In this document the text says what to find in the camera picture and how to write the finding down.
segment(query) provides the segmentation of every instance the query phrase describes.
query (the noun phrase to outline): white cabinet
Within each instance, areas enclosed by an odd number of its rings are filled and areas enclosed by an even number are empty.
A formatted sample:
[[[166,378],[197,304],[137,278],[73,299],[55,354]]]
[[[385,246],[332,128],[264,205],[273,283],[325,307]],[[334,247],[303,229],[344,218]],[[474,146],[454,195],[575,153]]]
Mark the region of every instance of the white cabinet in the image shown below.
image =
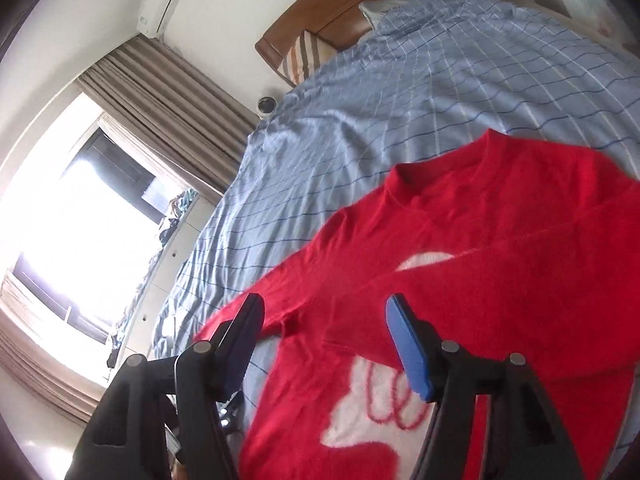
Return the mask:
[[[118,354],[116,370],[132,354],[149,354],[156,318],[213,209],[214,206],[208,200],[198,196],[180,220],[134,308]]]

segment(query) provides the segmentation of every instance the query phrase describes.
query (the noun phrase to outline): pillow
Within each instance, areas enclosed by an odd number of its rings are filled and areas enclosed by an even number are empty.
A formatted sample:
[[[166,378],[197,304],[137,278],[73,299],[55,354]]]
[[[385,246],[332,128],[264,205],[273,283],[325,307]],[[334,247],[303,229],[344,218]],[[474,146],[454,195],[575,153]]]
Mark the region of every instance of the pillow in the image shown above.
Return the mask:
[[[326,63],[336,54],[338,51],[331,45],[312,32],[304,30],[282,60],[278,72],[296,86],[308,79],[322,63]]]
[[[364,14],[372,28],[376,29],[382,16],[396,7],[403,6],[411,0],[375,0],[372,2],[362,2],[358,8]]]

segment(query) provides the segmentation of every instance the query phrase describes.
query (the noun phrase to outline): white pillow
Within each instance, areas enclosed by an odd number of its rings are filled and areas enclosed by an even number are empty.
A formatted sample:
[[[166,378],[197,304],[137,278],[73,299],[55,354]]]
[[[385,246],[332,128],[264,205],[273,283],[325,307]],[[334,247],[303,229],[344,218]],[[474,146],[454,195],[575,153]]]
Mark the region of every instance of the white pillow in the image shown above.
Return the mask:
[[[375,29],[385,12],[403,6],[411,0],[375,0],[372,2],[361,2],[358,8],[369,22],[369,25]]]

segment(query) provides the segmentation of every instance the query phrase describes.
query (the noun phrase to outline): blue blanket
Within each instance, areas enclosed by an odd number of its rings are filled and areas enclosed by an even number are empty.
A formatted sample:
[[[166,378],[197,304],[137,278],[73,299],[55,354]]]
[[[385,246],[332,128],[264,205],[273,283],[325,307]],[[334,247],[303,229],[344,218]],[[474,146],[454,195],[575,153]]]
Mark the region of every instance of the blue blanket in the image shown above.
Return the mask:
[[[636,62],[502,0],[412,0],[388,12],[373,36],[291,91],[250,136],[164,304],[156,355],[182,351],[217,308],[394,164],[450,152],[487,128],[591,146],[638,177]],[[249,412],[273,345],[252,359]]]

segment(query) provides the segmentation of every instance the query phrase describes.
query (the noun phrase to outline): blue gripper pad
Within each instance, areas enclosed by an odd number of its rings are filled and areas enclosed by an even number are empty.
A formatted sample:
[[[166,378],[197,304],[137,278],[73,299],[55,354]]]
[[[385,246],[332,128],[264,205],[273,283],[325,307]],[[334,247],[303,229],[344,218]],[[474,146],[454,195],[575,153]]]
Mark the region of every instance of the blue gripper pad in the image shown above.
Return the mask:
[[[403,298],[391,296],[386,300],[385,313],[386,326],[396,345],[409,386],[422,400],[429,402],[434,391],[429,360],[409,318],[411,310]]]

